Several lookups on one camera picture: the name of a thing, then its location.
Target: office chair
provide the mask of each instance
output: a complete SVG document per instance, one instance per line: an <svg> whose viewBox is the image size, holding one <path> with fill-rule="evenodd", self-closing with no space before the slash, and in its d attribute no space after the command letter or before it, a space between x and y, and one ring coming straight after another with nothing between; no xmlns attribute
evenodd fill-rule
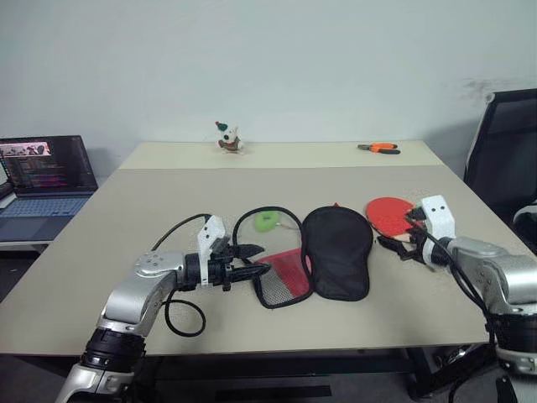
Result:
<svg viewBox="0 0 537 403"><path fill-rule="evenodd" d="M535 253L528 234L537 233L537 207L516 213L537 199L537 89L495 92L487 102L464 181Z"/></svg>

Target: small figurine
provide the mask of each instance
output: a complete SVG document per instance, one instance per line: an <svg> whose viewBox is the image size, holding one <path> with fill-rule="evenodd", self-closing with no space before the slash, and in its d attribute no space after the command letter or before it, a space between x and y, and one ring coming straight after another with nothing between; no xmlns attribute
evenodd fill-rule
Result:
<svg viewBox="0 0 537 403"><path fill-rule="evenodd" d="M222 139L218 140L216 143L218 147L229 153L242 154L242 147L244 147L244 143L237 136L238 127L229 128L227 123L222 122L215 122L215 124L220 131L220 135L222 136Z"/></svg>

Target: laptop keyboard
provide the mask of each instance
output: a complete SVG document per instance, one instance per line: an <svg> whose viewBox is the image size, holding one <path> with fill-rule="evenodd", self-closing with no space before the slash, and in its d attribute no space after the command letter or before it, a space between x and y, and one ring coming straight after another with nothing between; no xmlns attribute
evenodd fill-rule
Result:
<svg viewBox="0 0 537 403"><path fill-rule="evenodd" d="M87 202L85 197L54 199L17 199L7 206L0 218L11 217L70 217Z"/></svg>

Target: laptop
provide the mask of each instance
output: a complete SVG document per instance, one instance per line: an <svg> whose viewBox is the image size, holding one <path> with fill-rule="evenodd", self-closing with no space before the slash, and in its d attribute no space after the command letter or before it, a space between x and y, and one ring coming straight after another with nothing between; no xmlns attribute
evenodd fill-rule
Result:
<svg viewBox="0 0 537 403"><path fill-rule="evenodd" d="M0 211L0 242L52 241L97 190L81 136L0 139L17 196Z"/></svg>

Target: red and black mesh pouch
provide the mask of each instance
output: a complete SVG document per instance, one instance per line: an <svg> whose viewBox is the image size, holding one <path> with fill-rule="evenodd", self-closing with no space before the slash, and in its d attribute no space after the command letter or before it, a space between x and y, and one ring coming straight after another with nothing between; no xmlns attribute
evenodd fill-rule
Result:
<svg viewBox="0 0 537 403"><path fill-rule="evenodd" d="M260 231L256 220L270 212L273 226ZM293 305L308 298L313 282L305 253L305 233L300 220L282 207L260 207L247 212L235 224L232 234L234 245L254 243L265 248L252 258L255 262L269 263L271 269L253 278L253 287L261 304L268 308ZM245 264L252 263L243 259Z"/></svg>
<svg viewBox="0 0 537 403"><path fill-rule="evenodd" d="M349 208L321 207L305 218L303 227L315 292L339 301L365 298L373 245L368 220Z"/></svg>

